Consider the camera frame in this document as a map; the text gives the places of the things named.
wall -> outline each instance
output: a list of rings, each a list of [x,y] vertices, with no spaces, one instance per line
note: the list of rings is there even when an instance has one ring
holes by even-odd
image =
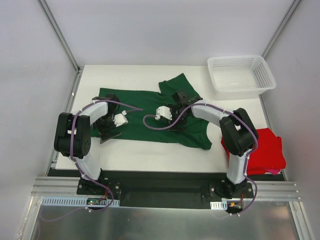
[[[75,77],[36,0],[0,2],[0,239],[16,233]]]
[[[79,65],[261,55],[292,0],[47,0]]]
[[[320,1],[305,0],[267,62],[275,90],[264,94],[272,130],[283,140],[289,180],[297,181],[314,231],[320,239]]]

green cloth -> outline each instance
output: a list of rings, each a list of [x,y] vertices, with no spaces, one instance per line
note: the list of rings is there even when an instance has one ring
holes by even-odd
[[[115,138],[160,143],[179,143],[191,148],[210,149],[212,144],[207,136],[208,122],[206,120],[190,116],[185,125],[185,132],[151,130],[144,126],[143,118],[145,115],[155,115],[158,107],[175,103],[172,99],[172,94],[175,92],[184,89],[191,98],[198,95],[184,74],[180,74],[169,81],[159,82],[159,87],[160,93],[156,91],[100,88],[99,97],[105,97],[107,93],[115,94],[122,103],[143,109],[143,111],[128,112],[125,116],[128,124],[111,130],[111,132],[121,132],[121,135]],[[129,109],[121,106],[116,113],[121,113],[123,110]],[[166,127],[168,125],[167,121],[157,121],[154,118],[147,118],[146,123],[155,128]],[[96,129],[93,129],[91,134],[93,137],[99,137]]]

red cloth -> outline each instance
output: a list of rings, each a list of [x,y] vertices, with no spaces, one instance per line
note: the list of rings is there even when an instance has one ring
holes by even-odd
[[[250,155],[247,174],[257,175],[270,172],[278,173],[281,169],[286,168],[286,160],[282,154],[282,139],[275,136],[269,128],[257,130],[258,149]],[[229,151],[226,149],[224,139],[221,139],[221,144],[226,151],[228,157]]]

white basket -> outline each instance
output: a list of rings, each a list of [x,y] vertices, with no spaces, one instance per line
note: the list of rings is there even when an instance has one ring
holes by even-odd
[[[262,56],[222,56],[208,59],[218,100],[256,98],[276,87],[275,78]]]

gray wall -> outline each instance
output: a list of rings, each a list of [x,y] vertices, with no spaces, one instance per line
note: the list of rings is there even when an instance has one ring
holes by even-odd
[[[300,183],[320,239],[320,1],[305,0],[267,59],[276,88],[264,94],[272,130],[283,140],[289,180]]]
[[[80,66],[262,54],[292,0],[47,0]]]
[[[36,0],[0,2],[0,73],[0,239],[10,240],[75,76]]]

